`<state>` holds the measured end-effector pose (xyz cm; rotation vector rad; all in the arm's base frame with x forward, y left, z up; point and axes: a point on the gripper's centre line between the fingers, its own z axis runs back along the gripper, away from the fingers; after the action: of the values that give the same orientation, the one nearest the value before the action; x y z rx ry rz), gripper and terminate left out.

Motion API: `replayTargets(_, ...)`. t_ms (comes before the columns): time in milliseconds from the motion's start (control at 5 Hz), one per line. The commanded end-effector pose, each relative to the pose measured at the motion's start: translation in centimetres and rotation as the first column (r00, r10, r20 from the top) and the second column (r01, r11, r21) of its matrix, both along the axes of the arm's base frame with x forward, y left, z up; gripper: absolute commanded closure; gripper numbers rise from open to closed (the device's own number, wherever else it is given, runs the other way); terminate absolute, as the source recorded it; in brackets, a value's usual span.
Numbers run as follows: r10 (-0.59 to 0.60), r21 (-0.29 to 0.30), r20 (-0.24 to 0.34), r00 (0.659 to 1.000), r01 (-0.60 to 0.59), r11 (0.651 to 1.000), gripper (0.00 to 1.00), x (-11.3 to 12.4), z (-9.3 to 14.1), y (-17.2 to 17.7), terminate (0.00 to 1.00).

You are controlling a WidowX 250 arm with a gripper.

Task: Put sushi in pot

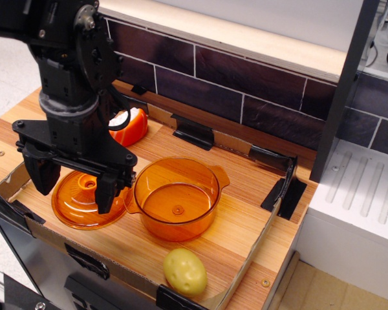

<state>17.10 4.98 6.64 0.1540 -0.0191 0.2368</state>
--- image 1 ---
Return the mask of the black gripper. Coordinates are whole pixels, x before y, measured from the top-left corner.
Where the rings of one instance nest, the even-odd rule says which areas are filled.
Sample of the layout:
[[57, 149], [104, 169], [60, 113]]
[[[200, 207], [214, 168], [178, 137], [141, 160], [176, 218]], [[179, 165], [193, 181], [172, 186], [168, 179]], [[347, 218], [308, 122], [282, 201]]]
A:
[[44, 120], [20, 119], [12, 124], [27, 172], [44, 196], [56, 185], [65, 166], [95, 176], [99, 214], [108, 214], [121, 188], [135, 181], [136, 156], [111, 136], [128, 121], [110, 127], [119, 112], [129, 111], [123, 96], [91, 96], [72, 105], [50, 96], [39, 97]]

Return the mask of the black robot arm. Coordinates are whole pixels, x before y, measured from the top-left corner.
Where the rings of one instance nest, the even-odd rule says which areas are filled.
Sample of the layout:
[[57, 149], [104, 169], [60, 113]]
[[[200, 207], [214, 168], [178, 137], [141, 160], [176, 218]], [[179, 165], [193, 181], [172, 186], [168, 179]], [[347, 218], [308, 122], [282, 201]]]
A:
[[0, 1], [0, 37], [26, 43], [39, 68], [46, 118], [12, 125], [36, 189], [48, 194], [62, 167], [90, 174], [98, 211], [106, 214], [132, 186], [137, 158], [111, 136], [110, 121], [129, 104], [113, 85], [122, 57], [98, 7], [97, 1]]

